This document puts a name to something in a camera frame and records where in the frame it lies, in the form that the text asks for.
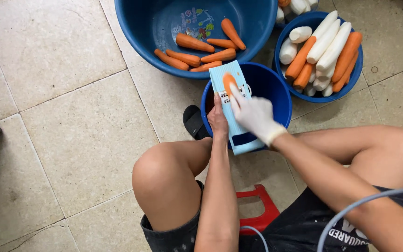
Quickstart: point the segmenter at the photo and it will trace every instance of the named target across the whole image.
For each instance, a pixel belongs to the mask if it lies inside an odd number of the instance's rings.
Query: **red plastic stool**
[[[259,196],[264,204],[265,211],[262,215],[258,217],[241,219],[240,226],[252,226],[259,232],[264,231],[264,229],[279,215],[279,210],[274,205],[270,196],[268,195],[265,187],[263,185],[254,185],[255,189],[249,192],[236,192],[238,198]],[[250,229],[241,229],[241,235],[255,235],[256,232]]]

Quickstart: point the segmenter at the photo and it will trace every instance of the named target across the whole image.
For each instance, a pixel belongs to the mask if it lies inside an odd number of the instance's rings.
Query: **black slipper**
[[[195,140],[210,137],[202,120],[200,109],[195,105],[189,105],[183,112],[183,123],[186,130]]]

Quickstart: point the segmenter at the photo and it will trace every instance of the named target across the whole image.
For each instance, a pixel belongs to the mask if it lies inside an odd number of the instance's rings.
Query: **mandoline slicer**
[[[223,114],[228,121],[229,140],[234,155],[239,155],[264,147],[265,144],[259,139],[241,145],[234,145],[232,140],[233,136],[242,135],[247,133],[248,130],[240,126],[234,118],[229,100],[229,95],[231,95],[231,90],[229,88],[230,83],[236,83],[242,96],[245,97],[245,99],[251,99],[247,83],[245,82],[245,78],[243,77],[242,70],[240,69],[237,60],[223,66],[210,68],[209,74],[211,77],[212,88],[214,89],[214,92],[219,93],[222,100]]]

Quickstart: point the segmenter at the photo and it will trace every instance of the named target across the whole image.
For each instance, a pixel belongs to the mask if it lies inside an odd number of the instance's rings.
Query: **light blue grater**
[[[237,86],[239,87],[239,91],[245,97],[245,99],[251,99],[250,92],[247,88],[247,83],[245,82],[245,78],[243,77],[242,70],[240,69],[239,63],[237,60],[228,63],[223,66],[213,67],[209,69],[209,74],[211,77],[212,88],[214,92],[219,93],[220,98],[222,100],[222,109],[223,114],[227,118],[229,125],[229,140],[231,143],[232,151],[234,155],[239,155],[245,152],[250,152],[255,149],[259,149],[264,147],[265,144],[259,140],[253,140],[249,143],[245,143],[242,145],[234,145],[232,137],[236,135],[242,135],[247,133],[248,130],[240,126],[236,119],[234,118],[234,114],[231,109],[231,102],[229,101],[229,97],[226,94],[225,87],[223,85],[223,75],[225,73],[231,73],[231,75],[236,79]]]

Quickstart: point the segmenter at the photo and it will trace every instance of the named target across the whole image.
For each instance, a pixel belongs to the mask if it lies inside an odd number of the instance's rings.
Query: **carrot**
[[[181,60],[174,59],[172,57],[167,56],[165,53],[160,51],[159,49],[155,49],[155,55],[158,56],[164,63],[168,64],[169,66],[173,66],[180,70],[187,71],[189,66],[182,62]]]
[[[174,52],[172,50],[167,49],[166,54],[174,59],[181,60],[182,62],[188,64],[189,66],[198,67],[202,63],[200,57],[182,53],[182,52]]]
[[[313,66],[314,66],[313,64],[305,62],[304,66],[303,66],[303,69],[299,73],[299,75],[296,78],[296,80],[293,82],[293,88],[303,89],[303,88],[306,87],[307,83],[309,82]]]
[[[227,96],[231,97],[231,88],[230,88],[230,83],[232,83],[233,85],[235,85],[237,87],[237,89],[239,89],[239,87],[237,86],[237,82],[236,79],[234,79],[234,76],[232,76],[231,73],[226,72],[223,75],[223,87],[225,88],[225,91],[227,92]]]
[[[206,42],[216,45],[216,46],[224,47],[224,48],[232,48],[232,49],[236,49],[236,50],[239,49],[239,47],[236,46],[236,44],[234,44],[234,42],[232,42],[229,39],[208,38],[206,40]]]
[[[287,5],[289,5],[291,2],[291,0],[278,0],[278,5],[281,7],[286,7]]]
[[[245,50],[247,47],[239,38],[234,26],[232,25],[231,20],[224,18],[221,22],[223,32],[238,46],[240,49]]]
[[[222,65],[222,62],[220,60],[214,61],[214,62],[211,62],[208,64],[201,65],[196,68],[192,68],[191,70],[189,70],[189,72],[207,72],[207,71],[209,71],[209,69],[211,67],[216,67],[216,66],[221,66],[221,65]]]
[[[346,80],[348,79],[348,77],[351,77],[351,72],[354,69],[355,63],[357,61],[357,57],[359,55],[359,51],[356,51],[354,53],[354,57],[352,57],[351,63],[349,64],[349,66],[347,67],[346,71],[344,72],[343,76],[339,79],[338,82],[334,83],[333,87],[332,87],[332,91],[333,92],[338,92],[340,91],[343,86],[344,83],[346,82]]]
[[[209,63],[218,60],[220,61],[232,60],[235,57],[236,57],[236,51],[232,48],[228,48],[223,51],[216,52],[208,56],[204,56],[203,58],[201,58],[201,61],[203,63]]]
[[[332,76],[332,82],[338,82],[351,63],[352,57],[362,43],[362,34],[358,31],[351,32],[347,38],[346,44],[337,59],[337,65]]]
[[[310,37],[306,43],[304,43],[303,47],[301,50],[298,52],[296,55],[295,59],[292,61],[290,66],[287,68],[286,71],[286,78],[288,79],[289,77],[292,79],[296,79],[303,69],[305,63],[306,63],[306,58],[307,54],[309,54],[310,49],[312,48],[313,44],[316,42],[316,37],[312,36]]]
[[[176,35],[176,44],[182,47],[187,47],[209,53],[213,53],[215,51],[212,45],[181,32]]]

